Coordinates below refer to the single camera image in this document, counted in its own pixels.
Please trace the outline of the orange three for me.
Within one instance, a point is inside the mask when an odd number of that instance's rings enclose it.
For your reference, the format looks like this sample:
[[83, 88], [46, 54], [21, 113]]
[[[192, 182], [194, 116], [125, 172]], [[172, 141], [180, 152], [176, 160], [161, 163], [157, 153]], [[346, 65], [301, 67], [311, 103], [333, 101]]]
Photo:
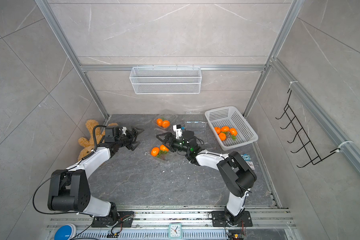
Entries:
[[162, 128], [166, 129], [170, 126], [170, 124], [171, 124], [170, 121], [165, 120], [165, 121], [163, 121]]

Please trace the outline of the clear plastic container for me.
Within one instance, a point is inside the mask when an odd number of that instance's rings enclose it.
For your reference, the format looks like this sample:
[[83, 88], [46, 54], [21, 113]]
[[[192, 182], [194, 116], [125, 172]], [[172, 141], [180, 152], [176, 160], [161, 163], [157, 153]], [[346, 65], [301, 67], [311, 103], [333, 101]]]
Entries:
[[192, 131], [195, 135], [207, 133], [207, 123], [205, 121], [186, 121], [185, 130]]
[[179, 115], [170, 110], [163, 110], [155, 114], [152, 118], [153, 125], [163, 131], [173, 131], [173, 125], [176, 124]]
[[173, 161], [174, 158], [175, 158], [175, 155], [174, 153], [172, 153], [170, 150], [169, 152], [163, 152], [160, 150], [160, 153], [156, 156], [156, 157], [153, 157], [151, 155], [151, 150], [148, 151], [148, 156], [152, 159], [152, 160], [156, 160], [156, 161], [161, 161], [161, 162], [170, 162], [170, 161]]

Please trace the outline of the clear plastic container back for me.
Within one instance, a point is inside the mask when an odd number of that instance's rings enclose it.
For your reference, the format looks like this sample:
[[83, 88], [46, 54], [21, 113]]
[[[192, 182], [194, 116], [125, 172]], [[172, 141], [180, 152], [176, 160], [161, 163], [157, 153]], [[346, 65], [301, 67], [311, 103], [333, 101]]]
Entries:
[[173, 125], [176, 124], [179, 115], [170, 110], [163, 110], [155, 114], [152, 118], [153, 125], [163, 131], [173, 131]]

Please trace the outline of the orange six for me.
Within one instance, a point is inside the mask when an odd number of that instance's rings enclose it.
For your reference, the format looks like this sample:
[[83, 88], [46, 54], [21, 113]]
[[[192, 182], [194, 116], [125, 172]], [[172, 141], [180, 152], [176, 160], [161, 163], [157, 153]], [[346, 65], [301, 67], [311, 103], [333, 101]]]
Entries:
[[156, 157], [159, 153], [160, 153], [160, 148], [158, 148], [158, 147], [154, 147], [154, 148], [151, 150], [151, 155], [152, 155], [153, 157]]

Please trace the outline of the orange four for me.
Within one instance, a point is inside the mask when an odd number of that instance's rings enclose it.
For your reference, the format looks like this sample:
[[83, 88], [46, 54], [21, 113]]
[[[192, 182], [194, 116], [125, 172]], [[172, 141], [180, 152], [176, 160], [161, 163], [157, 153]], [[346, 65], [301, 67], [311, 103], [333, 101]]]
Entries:
[[159, 127], [161, 127], [162, 124], [163, 124], [163, 120], [162, 120], [162, 119], [157, 119], [157, 125], [158, 125]]

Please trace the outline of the clear plastic container front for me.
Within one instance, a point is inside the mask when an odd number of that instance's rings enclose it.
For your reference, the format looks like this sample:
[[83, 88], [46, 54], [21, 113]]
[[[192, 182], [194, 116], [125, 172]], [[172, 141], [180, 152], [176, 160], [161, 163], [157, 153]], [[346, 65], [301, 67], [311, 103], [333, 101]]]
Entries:
[[192, 131], [195, 135], [207, 133], [207, 123], [205, 121], [186, 121], [185, 130]]

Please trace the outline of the orange two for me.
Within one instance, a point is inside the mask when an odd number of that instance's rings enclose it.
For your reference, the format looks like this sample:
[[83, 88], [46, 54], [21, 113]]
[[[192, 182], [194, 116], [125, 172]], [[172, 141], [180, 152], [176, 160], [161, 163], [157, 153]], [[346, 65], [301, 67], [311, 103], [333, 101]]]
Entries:
[[219, 133], [219, 138], [221, 141], [225, 141], [227, 139], [227, 136], [225, 133], [221, 132], [221, 133]]

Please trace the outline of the orange seven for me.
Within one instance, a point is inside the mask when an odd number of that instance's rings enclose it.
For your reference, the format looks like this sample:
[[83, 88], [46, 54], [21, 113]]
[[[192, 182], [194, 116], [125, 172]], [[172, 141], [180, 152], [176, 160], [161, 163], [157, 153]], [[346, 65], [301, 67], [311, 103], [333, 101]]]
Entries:
[[224, 127], [221, 128], [221, 132], [226, 133], [226, 132], [229, 132], [229, 131], [230, 131], [230, 128], [228, 126], [224, 126]]

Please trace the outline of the orange eight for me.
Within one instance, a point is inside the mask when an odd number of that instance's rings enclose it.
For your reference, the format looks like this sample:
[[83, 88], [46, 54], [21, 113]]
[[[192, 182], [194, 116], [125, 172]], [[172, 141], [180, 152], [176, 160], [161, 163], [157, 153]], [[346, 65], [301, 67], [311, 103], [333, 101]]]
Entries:
[[235, 136], [235, 137], [238, 135], [237, 130], [234, 129], [234, 128], [231, 128], [231, 129], [229, 130], [229, 133], [230, 133], [231, 136]]

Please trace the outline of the orange five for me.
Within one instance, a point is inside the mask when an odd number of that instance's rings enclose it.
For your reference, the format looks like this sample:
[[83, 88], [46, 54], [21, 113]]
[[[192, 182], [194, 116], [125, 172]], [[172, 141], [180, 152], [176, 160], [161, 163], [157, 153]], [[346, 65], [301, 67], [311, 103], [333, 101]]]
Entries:
[[160, 150], [163, 152], [169, 152], [169, 149], [165, 145], [160, 145]]

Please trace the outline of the orange one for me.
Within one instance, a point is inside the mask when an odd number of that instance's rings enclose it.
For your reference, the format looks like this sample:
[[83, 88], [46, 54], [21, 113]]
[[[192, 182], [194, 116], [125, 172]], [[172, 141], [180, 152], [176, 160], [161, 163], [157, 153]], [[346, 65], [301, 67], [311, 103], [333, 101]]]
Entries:
[[219, 127], [214, 127], [214, 130], [218, 135], [221, 133], [221, 129]]

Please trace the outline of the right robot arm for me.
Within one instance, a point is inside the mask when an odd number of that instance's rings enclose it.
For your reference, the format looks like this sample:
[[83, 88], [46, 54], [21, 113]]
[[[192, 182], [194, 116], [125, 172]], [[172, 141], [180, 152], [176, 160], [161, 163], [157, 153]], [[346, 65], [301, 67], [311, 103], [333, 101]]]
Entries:
[[230, 191], [224, 211], [211, 212], [214, 227], [253, 226], [251, 215], [245, 210], [246, 198], [257, 180], [257, 175], [238, 152], [218, 154], [202, 148], [203, 143], [192, 131], [184, 131], [180, 137], [167, 132], [156, 135], [171, 152], [184, 152], [194, 165], [218, 170]]

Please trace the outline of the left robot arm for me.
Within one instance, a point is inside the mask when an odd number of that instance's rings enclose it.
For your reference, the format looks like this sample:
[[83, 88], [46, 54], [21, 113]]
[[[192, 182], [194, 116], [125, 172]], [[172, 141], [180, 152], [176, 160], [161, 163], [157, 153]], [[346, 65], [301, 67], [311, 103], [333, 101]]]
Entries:
[[118, 219], [116, 205], [91, 195], [88, 178], [108, 161], [119, 148], [134, 151], [137, 137], [144, 129], [97, 125], [93, 129], [94, 147], [78, 163], [56, 170], [50, 179], [48, 209], [62, 213], [75, 212], [93, 217]]

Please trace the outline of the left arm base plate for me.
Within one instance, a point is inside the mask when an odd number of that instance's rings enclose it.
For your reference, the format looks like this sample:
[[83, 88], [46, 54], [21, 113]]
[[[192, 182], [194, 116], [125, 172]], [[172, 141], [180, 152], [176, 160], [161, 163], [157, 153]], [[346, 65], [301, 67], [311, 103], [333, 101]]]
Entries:
[[106, 217], [94, 217], [91, 227], [93, 228], [111, 228], [119, 227], [130, 228], [132, 226], [135, 212], [124, 211], [118, 212], [115, 216], [111, 213]]

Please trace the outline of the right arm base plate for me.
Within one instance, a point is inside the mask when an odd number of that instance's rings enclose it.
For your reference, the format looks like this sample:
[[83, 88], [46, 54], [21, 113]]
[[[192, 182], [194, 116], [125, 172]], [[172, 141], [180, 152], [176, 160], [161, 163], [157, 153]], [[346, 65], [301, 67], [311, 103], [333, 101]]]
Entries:
[[240, 227], [253, 226], [252, 217], [248, 211], [242, 211], [237, 216], [233, 216], [228, 211], [212, 211], [210, 215], [214, 227], [224, 227], [227, 225], [239, 225]]

